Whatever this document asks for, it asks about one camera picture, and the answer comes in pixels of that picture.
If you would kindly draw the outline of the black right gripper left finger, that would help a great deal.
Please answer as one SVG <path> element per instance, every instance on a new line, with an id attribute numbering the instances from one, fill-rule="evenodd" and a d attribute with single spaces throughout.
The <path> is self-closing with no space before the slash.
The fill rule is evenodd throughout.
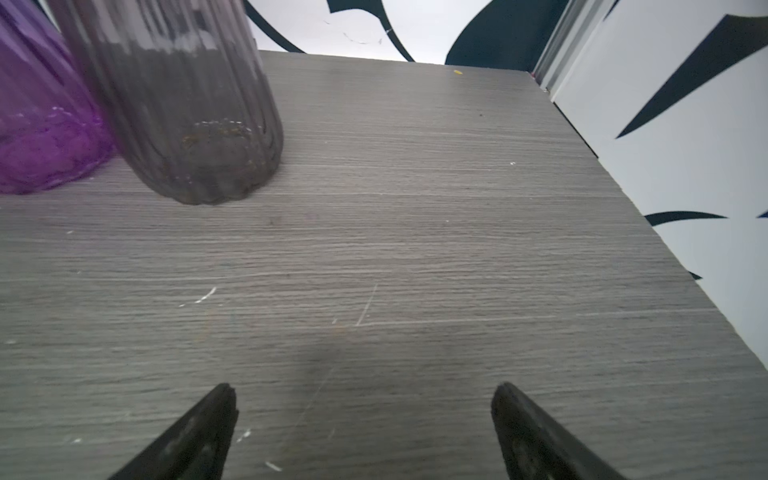
<path id="1" fill-rule="evenodd" d="M 217 385 L 110 478 L 221 479 L 239 415 L 236 401 L 233 387 Z"/>

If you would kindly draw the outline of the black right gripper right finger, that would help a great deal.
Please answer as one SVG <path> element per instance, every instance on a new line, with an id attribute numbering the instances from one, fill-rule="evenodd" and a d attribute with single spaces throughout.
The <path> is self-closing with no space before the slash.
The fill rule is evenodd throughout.
<path id="1" fill-rule="evenodd" d="M 625 480 L 510 382 L 497 386 L 491 417 L 511 479 Z"/>

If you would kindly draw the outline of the smoky pink glass vase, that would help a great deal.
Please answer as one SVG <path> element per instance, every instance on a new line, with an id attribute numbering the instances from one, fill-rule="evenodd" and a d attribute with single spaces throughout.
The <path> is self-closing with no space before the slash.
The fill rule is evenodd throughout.
<path id="1" fill-rule="evenodd" d="M 158 194 L 240 200 L 277 172 L 283 126 L 239 1 L 53 1 L 117 148 Z"/>

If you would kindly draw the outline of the purple blue glass vase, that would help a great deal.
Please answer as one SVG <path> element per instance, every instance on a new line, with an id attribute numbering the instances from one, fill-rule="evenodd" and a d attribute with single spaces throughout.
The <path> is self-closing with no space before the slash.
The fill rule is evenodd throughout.
<path id="1" fill-rule="evenodd" d="M 33 1 L 1 3 L 1 192 L 89 176 L 116 155 L 60 32 Z"/>

